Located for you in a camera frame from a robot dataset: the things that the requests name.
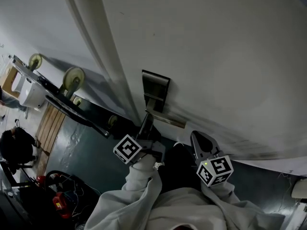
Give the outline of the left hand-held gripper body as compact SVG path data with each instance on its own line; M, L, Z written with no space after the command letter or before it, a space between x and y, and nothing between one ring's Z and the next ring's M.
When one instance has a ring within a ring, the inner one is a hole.
M128 134L113 148L113 153L125 164L135 162L139 153L150 154L157 162L163 162L165 151L165 146L159 141L134 140Z

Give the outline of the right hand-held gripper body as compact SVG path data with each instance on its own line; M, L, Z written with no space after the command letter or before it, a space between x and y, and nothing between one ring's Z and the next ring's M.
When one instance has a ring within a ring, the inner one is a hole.
M195 151L195 157L196 174L207 187L225 183L234 171L229 156L221 150Z

